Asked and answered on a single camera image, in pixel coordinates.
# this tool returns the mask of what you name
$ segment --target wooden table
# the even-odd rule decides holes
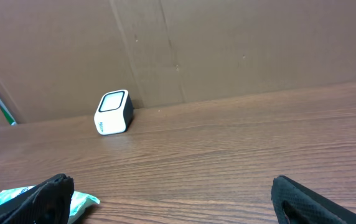
[[[0,128],[0,191],[61,172],[101,200],[86,223],[276,223],[282,174],[356,213],[356,83]]]

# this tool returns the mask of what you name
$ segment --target brown wooden tabletop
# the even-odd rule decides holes
[[[278,175],[356,213],[356,83],[0,128],[0,191],[58,173],[101,200],[85,223],[276,223]]]

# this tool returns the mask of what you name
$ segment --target small white box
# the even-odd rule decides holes
[[[102,96],[94,115],[96,130],[101,135],[125,132],[134,116],[134,106],[127,90],[112,91]]]

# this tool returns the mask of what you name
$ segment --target device logo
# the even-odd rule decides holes
[[[103,122],[99,122],[99,128],[101,129],[101,132],[103,132]]]

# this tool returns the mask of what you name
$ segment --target white cube device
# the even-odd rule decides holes
[[[99,134],[125,132],[134,116],[134,106],[127,90],[112,91],[102,96],[94,116]]]

